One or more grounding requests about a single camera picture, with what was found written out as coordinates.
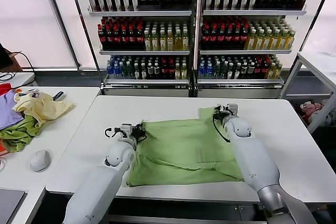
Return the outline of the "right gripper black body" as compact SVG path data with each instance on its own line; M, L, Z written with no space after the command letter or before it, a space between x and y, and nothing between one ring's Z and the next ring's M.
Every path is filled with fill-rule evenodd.
M223 123L223 120L230 115L230 112L227 110L215 110L215 121Z

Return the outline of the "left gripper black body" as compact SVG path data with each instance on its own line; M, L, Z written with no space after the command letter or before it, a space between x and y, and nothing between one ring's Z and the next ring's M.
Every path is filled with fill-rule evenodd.
M140 143L140 142L142 142L142 141L144 141L146 139L146 136L145 137L141 137L140 136L140 130L142 130L142 129L140 129L138 127L133 127L132 128L132 134L131 134L131 136L133 136L135 138L135 140L136 140L137 143Z

